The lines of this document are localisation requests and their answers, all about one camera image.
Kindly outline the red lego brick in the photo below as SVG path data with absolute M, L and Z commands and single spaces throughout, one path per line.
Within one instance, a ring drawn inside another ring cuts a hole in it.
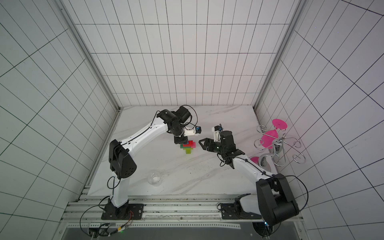
M 196 143 L 194 141 L 189 141 L 187 144 L 182 144 L 183 148 L 195 148 Z

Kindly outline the lime lego brick front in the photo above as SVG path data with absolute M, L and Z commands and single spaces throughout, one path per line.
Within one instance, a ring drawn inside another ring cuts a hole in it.
M 192 150 L 193 150 L 193 149 L 185 149 L 186 154 L 187 154 L 187 155 L 188 155 L 188 154 L 191 154 L 191 153 L 192 153 Z

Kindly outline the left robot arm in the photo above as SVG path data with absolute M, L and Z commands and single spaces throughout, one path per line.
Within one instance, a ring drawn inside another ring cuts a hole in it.
M 133 157 L 147 144 L 164 133 L 174 136 L 174 143 L 187 144 L 189 136 L 196 136 L 202 132 L 202 128 L 191 123 L 192 114 L 185 105 L 180 106 L 176 111 L 167 109 L 157 111 L 144 128 L 132 136 L 121 141 L 113 140 L 109 145 L 109 163 L 110 169 L 115 174 L 118 184 L 110 187 L 112 195 L 110 202 L 119 209 L 128 203 L 128 185 L 129 178 L 137 170 L 137 164 Z

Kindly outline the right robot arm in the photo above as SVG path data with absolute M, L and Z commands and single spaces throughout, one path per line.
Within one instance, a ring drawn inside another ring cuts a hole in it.
M 274 226 L 300 213 L 286 176 L 255 165 L 236 147 L 231 131 L 220 132 L 219 136 L 219 141 L 205 138 L 199 140 L 199 145 L 204 151 L 216 153 L 221 163 L 243 174 L 257 190 L 256 194 L 236 197 L 232 204 L 220 203 L 223 219 L 264 220 L 266 225 Z

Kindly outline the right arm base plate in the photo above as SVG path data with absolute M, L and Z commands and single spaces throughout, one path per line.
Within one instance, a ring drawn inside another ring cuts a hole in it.
M 262 216 L 255 213 L 248 213 L 238 203 L 218 204 L 223 220 L 261 220 Z

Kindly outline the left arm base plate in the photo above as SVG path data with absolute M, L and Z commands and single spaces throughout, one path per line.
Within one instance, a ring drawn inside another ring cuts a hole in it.
M 106 204 L 101 216 L 106 221 L 141 220 L 144 204 L 124 204 L 117 208 L 112 203 Z

